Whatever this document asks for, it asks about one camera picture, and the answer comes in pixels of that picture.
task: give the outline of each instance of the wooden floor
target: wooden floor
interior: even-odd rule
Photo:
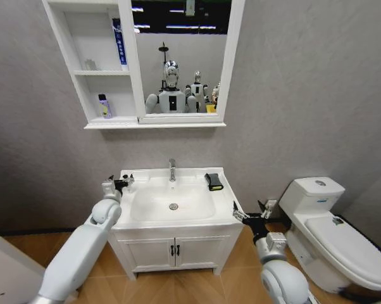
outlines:
[[[268,225],[272,231],[284,232],[278,224]],[[6,239],[28,256],[47,266],[69,233],[11,236]],[[139,274],[129,281],[109,244],[98,258],[76,304],[270,304],[261,281],[262,266],[258,262],[253,235],[245,227],[220,276],[212,270],[178,270]],[[300,268],[290,250],[288,261]],[[318,288],[309,279],[311,292],[322,304],[352,303],[336,294]]]

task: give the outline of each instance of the vanity cabinet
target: vanity cabinet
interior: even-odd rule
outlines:
[[[241,229],[242,224],[112,230],[109,243],[131,280],[138,272],[159,270],[211,268],[219,275]]]
[[[119,241],[134,272],[175,267],[175,239],[135,239]]]
[[[180,268],[214,268],[229,236],[176,237],[175,266]]]

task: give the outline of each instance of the humanoid robot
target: humanoid robot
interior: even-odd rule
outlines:
[[[147,114],[154,111],[154,108],[158,102],[162,113],[196,112],[197,101],[195,96],[186,96],[180,89],[178,89],[178,79],[178,64],[173,60],[167,61],[164,66],[164,81],[166,86],[158,96],[155,94],[150,94],[147,97]]]
[[[218,83],[213,88],[213,92],[211,93],[211,103],[213,103],[214,105],[217,105],[219,93],[220,93],[220,83]]]
[[[195,96],[197,105],[196,111],[198,113],[206,113],[206,103],[209,102],[208,85],[201,84],[201,72],[195,72],[195,82],[192,85],[187,85],[185,89],[186,96]]]
[[[30,304],[63,304],[68,295],[84,283],[108,240],[108,232],[122,213],[122,187],[130,188],[133,183],[132,175],[116,181],[110,177],[102,184],[103,199],[51,261],[39,294]],[[253,241],[263,264],[261,279],[274,304],[317,304],[306,278],[286,262],[284,235],[268,232],[263,218],[251,218],[238,211],[235,203],[233,216],[253,231]]]

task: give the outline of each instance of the sink drain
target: sink drain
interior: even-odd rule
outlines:
[[[171,210],[176,210],[176,209],[178,209],[178,204],[172,203],[172,204],[170,204],[169,207]]]

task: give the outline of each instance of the bottle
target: bottle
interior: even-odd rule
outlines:
[[[99,104],[101,106],[101,116],[106,119],[112,118],[112,112],[110,111],[109,101],[106,99],[105,94],[99,94]]]

